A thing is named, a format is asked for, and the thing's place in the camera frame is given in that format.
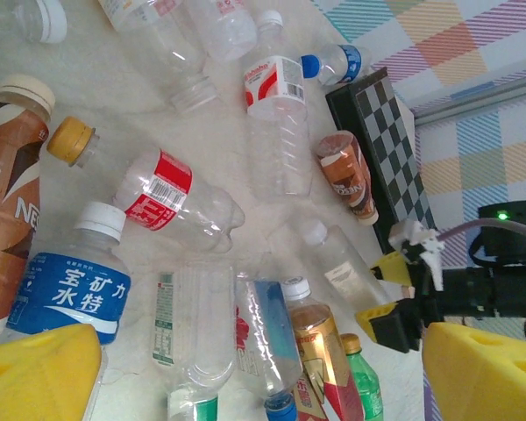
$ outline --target yellow bottle cap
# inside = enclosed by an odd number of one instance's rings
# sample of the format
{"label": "yellow bottle cap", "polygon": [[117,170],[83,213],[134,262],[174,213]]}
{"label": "yellow bottle cap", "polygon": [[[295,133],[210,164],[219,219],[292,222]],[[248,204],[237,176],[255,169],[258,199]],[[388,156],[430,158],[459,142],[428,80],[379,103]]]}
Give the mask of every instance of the yellow bottle cap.
{"label": "yellow bottle cap", "polygon": [[343,348],[345,349],[345,354],[350,355],[352,353],[359,353],[362,351],[360,346],[360,338],[354,333],[344,333],[341,335],[341,340],[343,341]]}
{"label": "yellow bottle cap", "polygon": [[78,118],[66,117],[54,132],[46,150],[59,160],[74,165],[94,131]]}

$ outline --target black and white checkerboard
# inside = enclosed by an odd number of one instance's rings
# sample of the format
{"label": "black and white checkerboard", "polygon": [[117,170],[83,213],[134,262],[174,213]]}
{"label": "black and white checkerboard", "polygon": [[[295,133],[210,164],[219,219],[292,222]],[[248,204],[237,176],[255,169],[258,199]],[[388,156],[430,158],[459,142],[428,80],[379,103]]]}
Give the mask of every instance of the black and white checkerboard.
{"label": "black and white checkerboard", "polygon": [[411,218],[434,228],[387,70],[345,85],[327,99],[338,128],[355,134],[370,167],[373,198],[380,213],[375,229],[382,249],[389,229],[398,221]]}

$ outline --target barcode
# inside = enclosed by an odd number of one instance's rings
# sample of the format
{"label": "barcode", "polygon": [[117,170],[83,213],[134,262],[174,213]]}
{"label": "barcode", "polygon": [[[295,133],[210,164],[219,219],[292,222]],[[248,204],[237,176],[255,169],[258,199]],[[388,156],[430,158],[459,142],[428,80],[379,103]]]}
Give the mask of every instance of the barcode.
{"label": "barcode", "polygon": [[299,86],[293,85],[292,83],[289,83],[287,85],[287,88],[289,95],[296,96],[297,98],[304,100],[304,89],[300,88]]}
{"label": "barcode", "polygon": [[174,212],[179,212],[181,210],[185,197],[187,197],[185,193],[179,191],[171,184],[164,182],[156,176],[153,177],[150,183],[147,195],[156,202],[167,206]]}

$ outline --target gray cable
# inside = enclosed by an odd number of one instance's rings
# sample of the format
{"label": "gray cable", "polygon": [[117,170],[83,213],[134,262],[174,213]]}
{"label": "gray cable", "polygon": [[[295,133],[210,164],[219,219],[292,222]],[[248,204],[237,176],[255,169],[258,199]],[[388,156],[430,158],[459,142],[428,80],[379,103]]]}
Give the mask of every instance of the gray cable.
{"label": "gray cable", "polygon": [[453,237],[457,234],[460,234],[461,232],[467,231],[470,228],[474,228],[476,226],[490,226],[493,228],[502,228],[503,230],[509,230],[509,231],[516,232],[518,234],[522,234],[526,236],[526,225],[524,224],[520,224],[515,221],[501,221],[500,219],[496,219],[496,218],[481,218],[481,219],[475,219],[470,222],[466,222],[446,232],[443,232],[442,234],[438,236],[438,240],[445,241],[449,239],[450,237]]}

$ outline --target green soda bottle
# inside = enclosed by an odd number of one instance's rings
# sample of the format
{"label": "green soda bottle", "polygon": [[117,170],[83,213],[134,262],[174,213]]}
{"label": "green soda bottle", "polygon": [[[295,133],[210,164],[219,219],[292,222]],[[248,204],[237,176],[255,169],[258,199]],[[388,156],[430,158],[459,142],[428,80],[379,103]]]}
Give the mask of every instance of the green soda bottle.
{"label": "green soda bottle", "polygon": [[351,366],[352,377],[357,383],[366,421],[384,421],[384,405],[380,392],[380,380],[362,356],[360,339],[353,333],[341,335],[343,348]]}

